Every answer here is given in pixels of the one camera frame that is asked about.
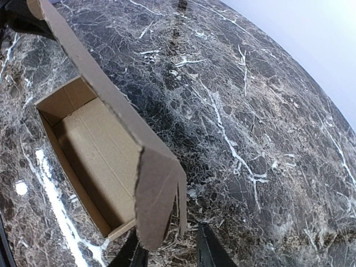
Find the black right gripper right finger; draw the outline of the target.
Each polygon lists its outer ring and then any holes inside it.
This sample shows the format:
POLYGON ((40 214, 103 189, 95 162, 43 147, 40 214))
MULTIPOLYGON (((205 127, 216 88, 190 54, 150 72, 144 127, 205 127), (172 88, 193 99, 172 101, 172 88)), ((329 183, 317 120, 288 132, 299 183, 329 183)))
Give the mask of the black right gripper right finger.
POLYGON ((206 222, 199 223, 198 227, 197 265, 237 267, 206 222))

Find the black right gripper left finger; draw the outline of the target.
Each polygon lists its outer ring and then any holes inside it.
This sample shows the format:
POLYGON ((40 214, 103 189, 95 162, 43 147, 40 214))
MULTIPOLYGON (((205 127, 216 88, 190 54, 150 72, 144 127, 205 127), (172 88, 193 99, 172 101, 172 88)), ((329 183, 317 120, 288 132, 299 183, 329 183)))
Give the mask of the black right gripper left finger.
POLYGON ((149 251, 144 249, 133 230, 122 249, 108 267, 147 267, 149 251))

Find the brown cardboard box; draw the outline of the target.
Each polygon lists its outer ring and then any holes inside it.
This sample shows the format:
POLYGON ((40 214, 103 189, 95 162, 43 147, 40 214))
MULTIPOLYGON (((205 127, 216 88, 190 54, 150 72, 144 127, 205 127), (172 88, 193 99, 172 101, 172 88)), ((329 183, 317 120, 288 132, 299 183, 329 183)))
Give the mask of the brown cardboard box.
POLYGON ((36 103, 46 135, 79 201, 102 236, 132 228, 157 250, 174 207, 187 225, 186 174, 177 157, 106 76, 49 1, 28 1, 80 75, 36 103))

